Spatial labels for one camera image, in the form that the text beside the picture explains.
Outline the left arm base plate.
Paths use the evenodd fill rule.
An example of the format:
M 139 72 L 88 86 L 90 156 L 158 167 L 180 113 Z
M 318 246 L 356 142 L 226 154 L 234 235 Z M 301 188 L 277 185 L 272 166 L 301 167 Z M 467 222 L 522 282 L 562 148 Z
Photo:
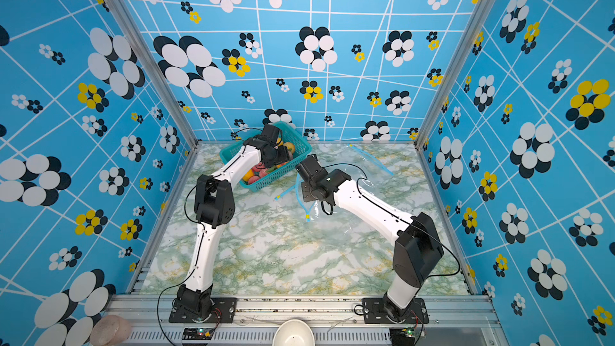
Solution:
M 206 297 L 200 302 L 175 299 L 169 322 L 173 324 L 230 324 L 235 317 L 238 300 L 235 297 Z

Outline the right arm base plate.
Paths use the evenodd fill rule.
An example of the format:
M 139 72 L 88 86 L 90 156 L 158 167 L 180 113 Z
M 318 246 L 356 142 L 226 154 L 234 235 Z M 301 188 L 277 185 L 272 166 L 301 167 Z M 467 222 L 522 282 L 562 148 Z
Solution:
M 400 309 L 386 297 L 362 299 L 364 321 L 368 325 L 427 325 L 429 315 L 425 302 L 414 298 L 405 309 Z

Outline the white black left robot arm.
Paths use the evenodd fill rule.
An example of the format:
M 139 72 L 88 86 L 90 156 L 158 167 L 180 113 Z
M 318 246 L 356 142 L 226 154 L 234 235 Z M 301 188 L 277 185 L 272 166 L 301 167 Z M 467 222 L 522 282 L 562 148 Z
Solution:
M 281 131 L 265 126 L 246 139 L 240 150 L 222 168 L 200 176 L 195 185 L 197 239 L 186 280 L 179 285 L 170 320 L 205 322 L 214 312 L 211 292 L 213 268 L 226 225 L 235 215 L 233 190 L 257 164 L 267 168 L 287 163 L 290 153 L 278 143 Z

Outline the aluminium front rail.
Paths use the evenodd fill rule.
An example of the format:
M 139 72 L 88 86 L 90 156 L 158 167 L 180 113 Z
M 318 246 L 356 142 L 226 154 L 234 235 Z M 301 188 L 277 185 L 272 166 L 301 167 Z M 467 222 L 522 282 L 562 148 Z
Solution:
M 305 323 L 317 345 L 507 345 L 483 296 L 425 296 L 407 320 L 390 321 L 367 296 L 221 296 L 219 320 L 171 323 L 171 296 L 125 295 L 107 313 L 132 327 L 126 345 L 274 345 L 280 327 Z

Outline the clear zip bag blue zipper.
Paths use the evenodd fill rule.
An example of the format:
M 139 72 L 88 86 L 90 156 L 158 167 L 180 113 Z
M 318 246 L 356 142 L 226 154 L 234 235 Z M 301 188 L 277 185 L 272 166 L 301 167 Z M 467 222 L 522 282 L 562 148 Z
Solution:
M 336 207 L 341 208 L 340 203 L 336 202 L 336 194 L 342 192 L 342 186 L 350 186 L 352 195 L 361 196 L 361 187 L 357 181 L 346 172 L 335 169 L 324 176 L 308 179 L 297 174 L 294 184 L 274 200 L 280 202 L 285 196 L 294 195 L 296 203 L 304 211 L 305 219 L 310 221 L 318 215 L 332 216 Z

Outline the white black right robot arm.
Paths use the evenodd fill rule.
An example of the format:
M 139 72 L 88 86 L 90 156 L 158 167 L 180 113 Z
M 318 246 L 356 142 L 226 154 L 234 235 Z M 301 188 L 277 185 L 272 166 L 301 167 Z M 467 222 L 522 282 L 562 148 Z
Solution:
M 413 216 L 385 203 L 347 172 L 321 166 L 316 155 L 308 155 L 296 171 L 306 202 L 319 202 L 329 215 L 336 208 L 349 212 L 393 245 L 395 276 L 384 294 L 383 311 L 394 323 L 406 320 L 412 313 L 411 303 L 445 254 L 432 218 L 424 213 Z

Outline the white bowl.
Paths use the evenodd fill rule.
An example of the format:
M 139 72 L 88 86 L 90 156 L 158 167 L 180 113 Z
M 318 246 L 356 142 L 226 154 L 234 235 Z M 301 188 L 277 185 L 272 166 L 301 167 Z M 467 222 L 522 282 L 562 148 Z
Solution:
M 276 330 L 273 346 L 315 346 L 312 329 L 302 320 L 292 319 L 282 323 Z

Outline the yellow peach front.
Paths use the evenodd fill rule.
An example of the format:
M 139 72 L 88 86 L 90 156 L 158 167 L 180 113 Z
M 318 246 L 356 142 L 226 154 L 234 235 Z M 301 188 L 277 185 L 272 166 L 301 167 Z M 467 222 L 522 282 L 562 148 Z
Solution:
M 244 176 L 243 176 L 243 182 L 248 183 L 249 179 L 251 179 L 254 176 L 254 171 L 252 169 L 250 169 Z

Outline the teal plastic mesh basket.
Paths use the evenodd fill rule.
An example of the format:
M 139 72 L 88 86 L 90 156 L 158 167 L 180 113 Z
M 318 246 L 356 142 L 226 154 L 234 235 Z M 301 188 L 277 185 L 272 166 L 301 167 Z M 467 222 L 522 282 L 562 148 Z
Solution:
M 215 175 L 255 192 L 294 170 L 311 153 L 310 143 L 290 124 L 269 123 L 225 147 L 220 152 L 224 166 Z

